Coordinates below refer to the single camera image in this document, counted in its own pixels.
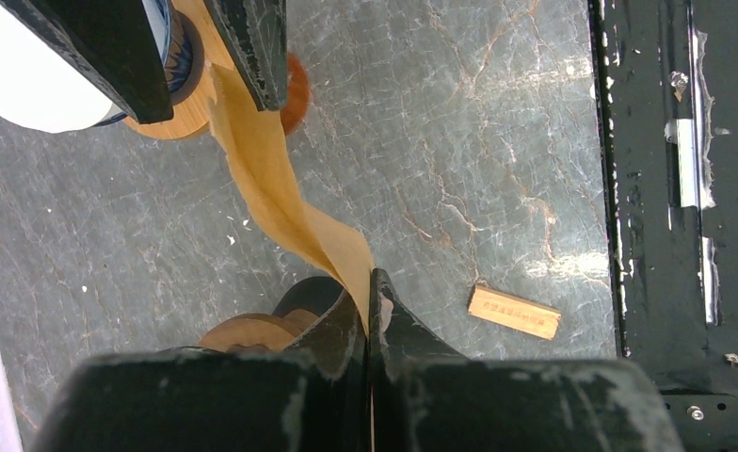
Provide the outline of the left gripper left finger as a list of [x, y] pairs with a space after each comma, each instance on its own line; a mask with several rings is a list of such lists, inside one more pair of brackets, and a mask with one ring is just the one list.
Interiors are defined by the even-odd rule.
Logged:
[[282, 351], [99, 355], [60, 387], [36, 451], [365, 451], [367, 341], [348, 295]]

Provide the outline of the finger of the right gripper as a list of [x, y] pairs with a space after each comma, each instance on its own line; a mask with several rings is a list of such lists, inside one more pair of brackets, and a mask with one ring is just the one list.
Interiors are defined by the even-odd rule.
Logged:
[[165, 75], [170, 1], [0, 1], [0, 6], [139, 123], [173, 118]]
[[285, 0], [204, 2], [256, 108], [279, 111], [288, 100]]

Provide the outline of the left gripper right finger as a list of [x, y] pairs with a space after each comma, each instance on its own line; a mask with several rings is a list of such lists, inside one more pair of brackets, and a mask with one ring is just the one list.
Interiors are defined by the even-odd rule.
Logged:
[[477, 360], [370, 289], [377, 451], [680, 451], [656, 387], [624, 360]]

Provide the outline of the amber glass carafe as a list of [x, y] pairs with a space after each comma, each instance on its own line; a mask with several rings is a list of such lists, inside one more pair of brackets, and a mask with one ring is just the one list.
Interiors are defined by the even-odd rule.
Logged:
[[296, 55], [287, 54], [287, 103], [281, 109], [280, 118], [286, 136], [293, 133], [302, 123], [310, 102], [309, 78]]

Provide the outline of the white paper coffee filter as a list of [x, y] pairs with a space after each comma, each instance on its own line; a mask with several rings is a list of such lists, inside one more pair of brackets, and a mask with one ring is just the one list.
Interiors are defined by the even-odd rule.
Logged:
[[57, 134], [116, 122], [124, 113], [0, 5], [0, 117]]

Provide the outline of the blue glass dripper cone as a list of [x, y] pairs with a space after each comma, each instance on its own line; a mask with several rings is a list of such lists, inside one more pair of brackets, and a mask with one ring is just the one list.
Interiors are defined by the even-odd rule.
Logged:
[[185, 17], [171, 1], [95, 1], [113, 28], [111, 55], [119, 73], [150, 94], [156, 93], [157, 66], [163, 67], [168, 98], [178, 105], [188, 96], [194, 45]]

